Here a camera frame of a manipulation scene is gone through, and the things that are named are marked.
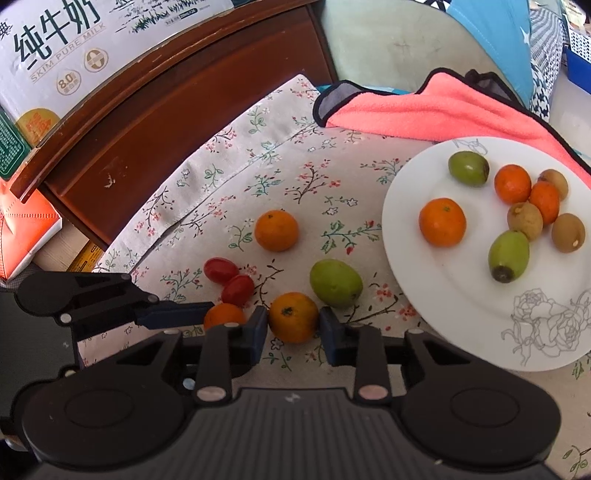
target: white plate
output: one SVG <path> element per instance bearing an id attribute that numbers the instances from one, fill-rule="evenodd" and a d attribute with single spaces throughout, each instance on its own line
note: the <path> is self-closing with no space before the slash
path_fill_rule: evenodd
<path id="1" fill-rule="evenodd" d="M 491 165 L 486 185 L 467 187 L 447 169 L 461 150 Z M 512 283 L 492 279 L 488 251 L 507 230 L 508 206 L 494 178 L 504 165 L 525 168 L 532 181 L 547 168 L 561 172 L 570 192 L 560 211 L 577 215 L 587 241 L 576 252 L 556 250 L 546 228 L 530 245 L 530 263 Z M 448 197 L 464 210 L 466 235 L 453 248 L 431 247 L 418 214 L 431 199 Z M 567 365 L 591 350 L 591 192 L 562 163 L 533 147 L 501 138 L 463 138 L 434 145 L 410 160 L 384 201 L 382 230 L 392 271 L 419 314 L 449 342 L 503 368 L 543 371 Z"/>

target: pink towel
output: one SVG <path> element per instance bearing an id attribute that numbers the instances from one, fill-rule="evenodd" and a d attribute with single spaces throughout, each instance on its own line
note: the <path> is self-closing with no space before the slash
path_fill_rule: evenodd
<path id="1" fill-rule="evenodd" d="M 319 121 L 317 107 L 314 116 Z M 460 137 L 507 138 L 551 155 L 591 188 L 591 175 L 582 167 L 583 160 L 551 126 L 446 72 L 433 74 L 419 93 L 358 93 L 336 112 L 328 111 L 322 122 L 327 127 L 436 142 Z"/>

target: blue container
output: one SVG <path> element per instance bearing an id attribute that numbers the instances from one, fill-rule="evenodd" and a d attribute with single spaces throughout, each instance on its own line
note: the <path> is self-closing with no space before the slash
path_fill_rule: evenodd
<path id="1" fill-rule="evenodd" d="M 566 64 L 569 80 L 591 93 L 591 63 L 567 48 Z"/>

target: cherry tomato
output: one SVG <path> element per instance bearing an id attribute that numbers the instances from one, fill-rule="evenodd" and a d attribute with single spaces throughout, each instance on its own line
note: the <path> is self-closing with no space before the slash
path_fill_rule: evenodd
<path id="1" fill-rule="evenodd" d="M 242 307 L 255 292 L 255 283 L 248 275 L 237 275 L 222 290 L 222 302 Z"/>
<path id="2" fill-rule="evenodd" d="M 227 258 L 210 258 L 203 266 L 205 276 L 212 282 L 225 285 L 229 280 L 238 275 L 238 267 Z"/>

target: floral tablecloth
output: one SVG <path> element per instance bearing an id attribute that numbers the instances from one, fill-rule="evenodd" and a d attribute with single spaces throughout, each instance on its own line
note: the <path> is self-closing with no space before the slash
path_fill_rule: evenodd
<path id="1" fill-rule="evenodd" d="M 365 284 L 359 301 L 339 312 L 341 321 L 371 323 L 391 336 L 412 327 L 430 330 L 388 266 L 381 213 L 398 170 L 431 143 L 320 128 L 311 117 L 317 95 L 306 78 L 296 77 L 220 131 L 150 197 L 96 271 L 130 273 L 161 299 L 220 301 L 220 287 L 203 275 L 203 264 L 226 257 L 255 281 L 249 313 L 287 291 L 315 298 L 311 266 L 337 258 L 357 269 Z M 254 241 L 254 222 L 281 208 L 297 218 L 301 236 L 293 249 L 272 254 Z M 152 334 L 125 325 L 81 342 L 80 353 L 90 365 Z M 184 334 L 203 331 L 194 326 Z M 351 367 L 328 365 L 320 339 L 285 345 L 269 333 L 261 363 L 234 386 L 350 389 L 353 376 Z M 591 459 L 591 355 L 522 376 L 547 390 L 561 409 L 548 464 L 563 478 L 583 475 Z M 404 392 L 397 367 L 391 367 L 391 382 L 394 394 Z"/>

